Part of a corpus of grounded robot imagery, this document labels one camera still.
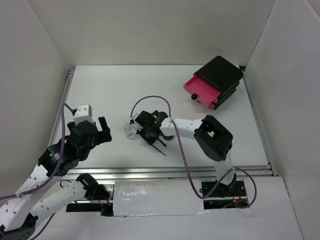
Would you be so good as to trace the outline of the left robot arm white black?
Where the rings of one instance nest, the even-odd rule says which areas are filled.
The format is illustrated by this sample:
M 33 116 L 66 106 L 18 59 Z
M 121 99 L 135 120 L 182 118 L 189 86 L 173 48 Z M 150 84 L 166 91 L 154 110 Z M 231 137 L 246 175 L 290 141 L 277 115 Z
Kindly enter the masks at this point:
M 71 184 L 44 197 L 69 170 L 86 160 L 94 147 L 112 140 L 105 117 L 99 117 L 98 121 L 101 130 L 88 120 L 63 126 L 70 134 L 63 134 L 58 143 L 45 150 L 28 179 L 0 208 L 2 240 L 29 239 L 41 222 L 73 201 L 109 199 L 110 193 L 89 173 L 80 174 Z

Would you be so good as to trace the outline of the long black makeup brush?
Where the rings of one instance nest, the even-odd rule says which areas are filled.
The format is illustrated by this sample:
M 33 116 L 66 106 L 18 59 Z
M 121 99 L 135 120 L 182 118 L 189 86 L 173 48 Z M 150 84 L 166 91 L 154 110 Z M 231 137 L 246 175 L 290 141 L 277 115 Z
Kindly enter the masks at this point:
M 158 147 L 158 143 L 160 143 L 164 148 L 167 147 L 167 145 L 162 140 L 157 138 L 156 140 L 147 140 L 147 143 L 149 146 L 160 152 L 163 156 L 166 156 L 162 149 Z

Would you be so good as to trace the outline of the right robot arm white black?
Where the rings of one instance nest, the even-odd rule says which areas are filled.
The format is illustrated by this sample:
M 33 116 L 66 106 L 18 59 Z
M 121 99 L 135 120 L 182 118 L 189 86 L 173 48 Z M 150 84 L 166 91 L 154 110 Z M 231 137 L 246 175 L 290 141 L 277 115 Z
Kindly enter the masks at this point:
M 149 113 L 143 110 L 132 116 L 129 123 L 150 146 L 160 138 L 166 141 L 177 138 L 188 180 L 198 198 L 204 200 L 217 189 L 223 196 L 228 196 L 235 190 L 237 175 L 231 158 L 233 135 L 212 115 L 206 115 L 203 119 L 181 119 L 171 117 L 163 111 Z M 203 153 L 213 160 L 217 180 L 206 195 L 201 196 L 195 188 L 181 138 L 196 141 Z

